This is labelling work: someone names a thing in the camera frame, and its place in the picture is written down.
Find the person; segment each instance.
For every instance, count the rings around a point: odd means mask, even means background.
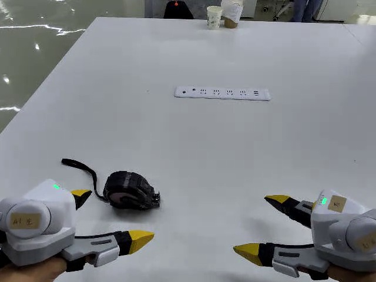
[[[65,270],[65,260],[54,257],[34,266],[6,266],[0,270],[0,281],[53,282]],[[328,275],[339,282],[376,282],[376,273],[356,273],[337,266],[330,266]]]
[[[53,282],[66,270],[62,258],[52,257],[32,266],[16,267],[7,265],[0,269],[1,282]]]
[[[294,0],[294,16],[291,22],[312,22],[322,0]]]

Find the floor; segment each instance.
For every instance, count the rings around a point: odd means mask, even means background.
[[[272,7],[263,6],[261,0],[252,20],[272,20]],[[125,0],[0,0],[0,132],[97,16],[134,13]],[[372,13],[348,23],[376,24]]]

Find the black wrist strap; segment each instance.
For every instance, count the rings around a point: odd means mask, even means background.
[[[92,170],[91,168],[89,168],[87,165],[85,165],[83,163],[80,163],[77,160],[62,159],[61,163],[63,165],[74,167],[76,169],[84,170],[84,171],[90,173],[92,175],[92,177],[93,177],[93,185],[94,185],[94,193],[95,193],[95,195],[97,195],[97,197],[100,198],[101,200],[103,200],[105,202],[107,201],[106,198],[103,197],[103,196],[101,196],[101,195],[99,195],[98,191],[96,190],[96,181],[97,181],[97,178],[96,178],[96,173],[95,173],[94,170]]]
[[[86,257],[80,257],[76,260],[66,262],[66,272],[83,270],[86,264]]]

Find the handwritten label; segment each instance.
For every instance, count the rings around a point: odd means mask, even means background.
[[[38,229],[41,222],[40,213],[12,213],[10,229]]]
[[[328,209],[337,213],[342,213],[346,204],[346,200],[347,199],[344,197],[333,195],[330,200]]]
[[[362,251],[369,251],[376,247],[376,231],[357,240],[357,246]]]

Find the electrical outlet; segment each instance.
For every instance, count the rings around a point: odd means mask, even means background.
[[[217,97],[221,95],[221,90],[218,88],[213,89],[213,96]]]
[[[217,98],[262,101],[269,101],[271,99],[269,91],[267,89],[231,89],[198,86],[179,86],[175,90],[175,96],[190,98]]]

